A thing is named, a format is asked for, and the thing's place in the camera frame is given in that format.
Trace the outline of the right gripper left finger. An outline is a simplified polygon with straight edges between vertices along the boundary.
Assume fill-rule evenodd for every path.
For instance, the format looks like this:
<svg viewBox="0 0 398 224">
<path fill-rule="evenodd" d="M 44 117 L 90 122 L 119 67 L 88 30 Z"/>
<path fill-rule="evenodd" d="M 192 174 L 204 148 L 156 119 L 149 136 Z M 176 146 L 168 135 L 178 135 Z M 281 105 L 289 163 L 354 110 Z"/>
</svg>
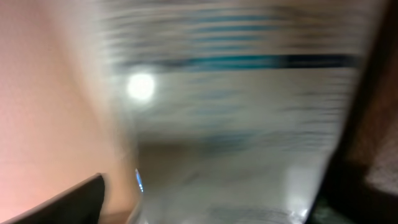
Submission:
<svg viewBox="0 0 398 224">
<path fill-rule="evenodd" d="M 98 173 L 4 223 L 97 224 L 104 198 L 105 179 Z"/>
</svg>

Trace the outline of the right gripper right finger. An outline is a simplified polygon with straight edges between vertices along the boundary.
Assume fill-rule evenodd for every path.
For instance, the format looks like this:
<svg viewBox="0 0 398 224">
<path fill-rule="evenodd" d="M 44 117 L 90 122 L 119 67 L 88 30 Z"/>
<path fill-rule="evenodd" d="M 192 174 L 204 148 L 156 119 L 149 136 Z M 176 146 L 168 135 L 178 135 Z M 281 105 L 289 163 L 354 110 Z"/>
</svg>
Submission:
<svg viewBox="0 0 398 224">
<path fill-rule="evenodd" d="M 389 1 L 307 223 L 397 224 L 397 1 Z"/>
</svg>

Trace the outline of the white blue paper box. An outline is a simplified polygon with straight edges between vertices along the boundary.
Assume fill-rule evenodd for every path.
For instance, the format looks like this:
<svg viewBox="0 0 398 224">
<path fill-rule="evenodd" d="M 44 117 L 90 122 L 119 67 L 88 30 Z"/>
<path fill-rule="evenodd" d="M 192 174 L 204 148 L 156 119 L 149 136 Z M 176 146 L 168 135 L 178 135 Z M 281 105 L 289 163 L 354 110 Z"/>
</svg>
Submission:
<svg viewBox="0 0 398 224">
<path fill-rule="evenodd" d="M 141 223 L 303 223 L 380 1 L 99 1 Z"/>
</svg>

